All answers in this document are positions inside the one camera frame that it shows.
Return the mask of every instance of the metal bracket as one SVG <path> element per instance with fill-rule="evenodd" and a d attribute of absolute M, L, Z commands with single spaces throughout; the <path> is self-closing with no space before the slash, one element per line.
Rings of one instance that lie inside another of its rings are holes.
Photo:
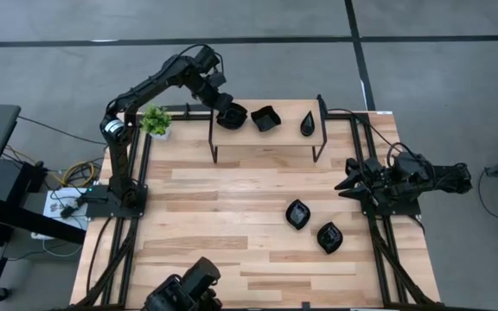
<path fill-rule="evenodd" d="M 137 188 L 137 205 L 136 208 L 124 208 L 117 200 L 109 198 L 107 185 L 98 185 L 89 187 L 86 191 L 87 210 L 86 217 L 89 219 L 102 217 L 121 217 L 131 219 L 144 216 L 145 205 L 147 202 L 147 185 Z"/>
<path fill-rule="evenodd" d="M 189 106 L 188 103 L 186 103 L 186 109 L 183 112 L 183 117 L 189 120 L 191 118 L 191 115 L 189 114 L 190 112 L 191 112 L 191 107 Z"/>
<path fill-rule="evenodd" d="M 393 215 L 418 215 L 420 214 L 420 205 L 418 200 L 403 201 L 393 204 L 392 206 L 377 209 L 372 201 L 362 203 L 361 210 L 363 214 L 372 212 L 379 216 L 393 216 Z"/>

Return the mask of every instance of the table leg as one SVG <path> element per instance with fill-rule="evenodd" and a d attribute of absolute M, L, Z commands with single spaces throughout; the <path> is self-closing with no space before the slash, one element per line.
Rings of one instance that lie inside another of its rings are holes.
<path fill-rule="evenodd" d="M 213 145 L 213 120 L 214 120 L 214 109 L 211 109 L 211 119 L 208 124 L 208 145 L 211 147 L 211 155 L 213 155 L 213 162 L 216 164 L 218 161 L 218 147 Z"/>
<path fill-rule="evenodd" d="M 213 162 L 216 164 L 218 162 L 218 147 L 214 147 L 212 143 L 211 146 L 211 154 L 213 155 Z"/>
<path fill-rule="evenodd" d="M 318 159 L 320 158 L 320 155 L 324 151 L 324 147 L 326 147 L 326 142 L 324 142 L 322 144 L 322 146 L 320 147 L 320 150 L 318 150 L 318 155 L 317 155 L 316 154 L 316 148 L 315 148 L 315 146 L 312 146 L 312 159 L 314 160 L 315 163 L 318 162 Z"/>
<path fill-rule="evenodd" d="M 324 147 L 326 147 L 326 143 L 328 142 L 328 133 L 326 133 L 326 116 L 328 115 L 328 108 L 326 108 L 326 103 L 322 99 L 322 96 L 318 94 L 316 97 L 318 100 L 318 104 L 320 106 L 320 126 L 322 127 L 322 146 L 320 147 L 320 150 L 318 151 L 318 155 L 316 154 L 316 148 L 315 146 L 312 146 L 312 159 L 314 162 L 318 162 L 318 158 L 320 158 L 320 155 L 324 151 Z"/>
<path fill-rule="evenodd" d="M 86 236 L 84 230 L 73 225 L 61 223 L 17 206 L 11 206 L 2 200 L 0 200 L 0 222 L 76 244 L 84 244 Z"/>

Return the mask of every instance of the small black bowl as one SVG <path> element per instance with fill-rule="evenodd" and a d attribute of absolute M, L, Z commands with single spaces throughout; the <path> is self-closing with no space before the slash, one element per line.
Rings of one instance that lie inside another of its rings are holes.
<path fill-rule="evenodd" d="M 328 222 L 328 224 L 320 228 L 316 239 L 318 244 L 326 251 L 326 254 L 333 253 L 343 243 L 342 232 L 337 229 L 333 222 Z"/>
<path fill-rule="evenodd" d="M 295 229 L 301 230 L 310 219 L 310 209 L 303 204 L 299 199 L 294 200 L 290 206 L 285 211 L 285 217 L 290 225 L 293 225 Z"/>
<path fill-rule="evenodd" d="M 231 103 L 224 112 L 216 116 L 216 123 L 229 130 L 237 130 L 247 119 L 247 109 L 236 103 Z"/>
<path fill-rule="evenodd" d="M 257 111 L 251 112 L 251 119 L 264 132 L 282 123 L 280 116 L 274 111 L 272 106 L 265 106 Z"/>

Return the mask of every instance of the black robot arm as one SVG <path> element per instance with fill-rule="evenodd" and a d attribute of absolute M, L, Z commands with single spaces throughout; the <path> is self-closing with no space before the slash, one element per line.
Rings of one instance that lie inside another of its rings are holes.
<path fill-rule="evenodd" d="M 411 214 L 406 213 L 405 207 L 416 202 L 423 192 L 465 194 L 472 188 L 465 163 L 432 165 L 422 155 L 409 152 L 402 152 L 394 159 L 395 163 L 387 168 L 376 158 L 365 160 L 362 166 L 355 159 L 347 159 L 347 178 L 335 190 L 343 190 L 339 193 L 341 197 L 372 206 L 374 214 L 387 216 Z"/>
<path fill-rule="evenodd" d="M 195 57 L 174 55 L 158 73 L 109 103 L 99 125 L 111 154 L 112 177 L 106 196 L 108 200 L 113 200 L 115 205 L 132 208 L 140 197 L 137 193 L 141 191 L 141 185 L 137 185 L 128 174 L 127 148 L 138 127 L 137 110 L 141 106 L 171 86 L 186 86 L 194 98 L 209 108 L 219 112 L 228 109 L 233 97 L 218 92 L 218 86 L 226 82 L 224 75 L 216 70 L 207 74 L 219 63 L 215 51 L 208 46 L 203 46 Z M 118 118 L 121 112 L 124 113 L 124 122 Z"/>

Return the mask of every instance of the wooden tabletop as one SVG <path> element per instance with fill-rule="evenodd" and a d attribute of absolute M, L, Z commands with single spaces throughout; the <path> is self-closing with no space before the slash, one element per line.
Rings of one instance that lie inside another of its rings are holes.
<path fill-rule="evenodd" d="M 320 108 L 316 99 L 275 99 L 275 100 L 236 100 L 247 109 L 247 120 L 237 130 L 228 130 L 213 120 L 214 146 L 320 146 L 323 143 Z M 251 119 L 251 112 L 267 105 L 272 106 L 280 116 L 282 124 L 266 132 L 259 132 Z M 312 111 L 315 132 L 303 136 L 301 122 Z"/>
<path fill-rule="evenodd" d="M 399 140 L 393 115 L 371 112 L 370 120 L 388 140 Z M 253 146 L 221 148 L 220 162 L 213 164 L 208 122 L 173 122 L 169 141 L 151 144 L 150 196 L 138 229 L 127 307 L 141 308 L 167 276 L 183 274 L 201 256 L 220 269 L 222 278 L 214 288 L 225 308 L 300 308 L 301 301 L 316 308 L 380 307 L 367 219 L 358 201 L 340 198 L 333 189 L 346 176 L 345 160 L 354 156 L 349 123 L 331 120 L 326 126 L 329 142 L 317 163 L 307 149 Z M 388 145 L 375 133 L 374 141 L 384 159 Z M 138 155 L 143 145 L 140 138 Z M 363 151 L 367 155 L 365 144 Z M 101 180 L 110 175 L 107 155 Z M 284 218 L 294 199 L 312 212 L 299 232 Z M 86 294 L 86 273 L 104 221 L 88 227 L 71 303 Z M 340 228 L 344 241 L 338 251 L 325 255 L 316 232 L 329 221 Z M 421 229 L 404 216 L 394 216 L 392 222 L 401 263 L 438 300 Z M 107 265 L 113 227 L 114 220 L 103 235 L 92 285 Z M 387 263 L 386 272 L 396 301 Z M 117 300 L 120 277 L 114 280 L 112 301 Z"/>

